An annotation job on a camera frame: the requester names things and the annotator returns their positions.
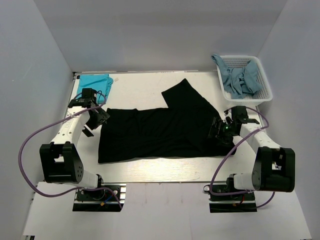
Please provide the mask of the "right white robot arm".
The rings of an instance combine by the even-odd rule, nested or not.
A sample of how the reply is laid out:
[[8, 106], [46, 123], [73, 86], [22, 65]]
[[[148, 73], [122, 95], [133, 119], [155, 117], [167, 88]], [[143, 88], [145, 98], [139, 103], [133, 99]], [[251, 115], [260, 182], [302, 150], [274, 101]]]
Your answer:
[[295, 188], [295, 152], [275, 143], [265, 132], [257, 119], [247, 115], [227, 117], [225, 120], [213, 120], [209, 132], [211, 138], [227, 141], [235, 136], [241, 140], [222, 159], [217, 167], [219, 171], [236, 149], [246, 142], [255, 153], [255, 161], [250, 172], [232, 173], [231, 183], [225, 191], [214, 191], [211, 182], [208, 191], [214, 196], [228, 196], [236, 200], [243, 194], [253, 191], [271, 191], [290, 193]]

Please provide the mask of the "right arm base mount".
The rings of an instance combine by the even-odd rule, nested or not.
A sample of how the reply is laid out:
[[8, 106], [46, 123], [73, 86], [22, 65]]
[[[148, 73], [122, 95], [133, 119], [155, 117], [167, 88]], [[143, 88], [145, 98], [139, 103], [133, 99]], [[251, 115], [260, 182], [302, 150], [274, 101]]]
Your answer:
[[210, 213], [253, 213], [257, 212], [254, 193], [217, 196], [210, 193], [210, 185], [203, 187], [203, 192], [209, 195]]

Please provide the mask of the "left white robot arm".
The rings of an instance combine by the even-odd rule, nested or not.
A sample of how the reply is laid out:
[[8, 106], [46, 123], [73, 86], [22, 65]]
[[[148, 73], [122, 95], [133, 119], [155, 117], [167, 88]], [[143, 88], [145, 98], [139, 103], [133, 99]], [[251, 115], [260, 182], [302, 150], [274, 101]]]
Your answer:
[[88, 188], [88, 193], [99, 200], [105, 196], [106, 187], [99, 174], [85, 170], [77, 151], [77, 144], [82, 133], [92, 137], [91, 130], [104, 124], [110, 115], [102, 108], [86, 111], [81, 106], [68, 109], [58, 133], [49, 144], [42, 144], [39, 149], [40, 160], [47, 183], [70, 184]]

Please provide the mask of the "black t-shirt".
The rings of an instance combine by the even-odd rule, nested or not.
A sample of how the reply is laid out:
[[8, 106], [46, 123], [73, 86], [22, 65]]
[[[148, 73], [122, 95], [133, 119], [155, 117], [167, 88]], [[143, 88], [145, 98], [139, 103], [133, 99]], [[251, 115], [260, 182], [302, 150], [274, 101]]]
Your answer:
[[218, 111], [183, 79], [163, 91], [166, 108], [107, 109], [100, 131], [98, 163], [143, 158], [200, 158], [227, 155], [233, 137], [218, 137]]

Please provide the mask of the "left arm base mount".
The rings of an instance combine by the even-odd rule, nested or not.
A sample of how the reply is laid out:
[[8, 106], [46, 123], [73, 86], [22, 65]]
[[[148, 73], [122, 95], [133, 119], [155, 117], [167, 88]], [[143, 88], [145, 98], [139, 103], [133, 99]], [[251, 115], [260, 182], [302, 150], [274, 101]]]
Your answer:
[[[111, 189], [117, 196], [121, 206], [124, 206], [126, 198], [126, 183], [105, 184], [105, 187]], [[74, 202], [73, 212], [120, 212], [122, 209], [114, 195], [108, 190], [88, 191], [77, 190]]]

